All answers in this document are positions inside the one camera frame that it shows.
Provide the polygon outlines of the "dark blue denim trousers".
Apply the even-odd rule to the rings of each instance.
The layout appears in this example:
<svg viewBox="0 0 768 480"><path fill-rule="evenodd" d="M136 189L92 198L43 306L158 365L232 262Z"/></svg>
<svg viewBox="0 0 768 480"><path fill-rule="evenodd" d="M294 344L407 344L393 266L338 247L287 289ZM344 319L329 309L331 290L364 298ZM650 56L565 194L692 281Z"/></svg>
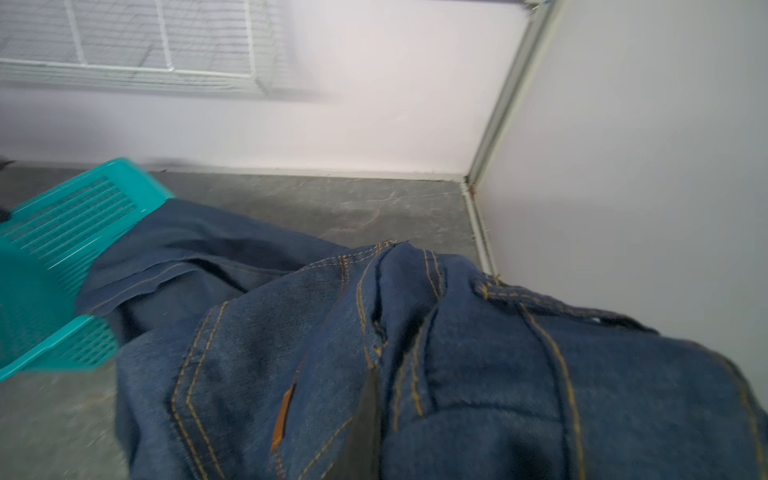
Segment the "dark blue denim trousers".
<svg viewBox="0 0 768 480"><path fill-rule="evenodd" d="M767 415L690 341L386 241L172 199L93 263L134 479L324 479L369 371L379 479L763 479Z"/></svg>

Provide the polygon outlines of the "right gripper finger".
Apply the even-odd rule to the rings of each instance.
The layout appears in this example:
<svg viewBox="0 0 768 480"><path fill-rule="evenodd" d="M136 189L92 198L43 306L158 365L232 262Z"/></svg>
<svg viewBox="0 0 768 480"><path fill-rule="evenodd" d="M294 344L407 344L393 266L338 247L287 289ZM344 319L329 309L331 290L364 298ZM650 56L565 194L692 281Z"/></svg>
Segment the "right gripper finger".
<svg viewBox="0 0 768 480"><path fill-rule="evenodd" d="M343 447L324 479L379 479L382 440L380 375L369 371Z"/></svg>

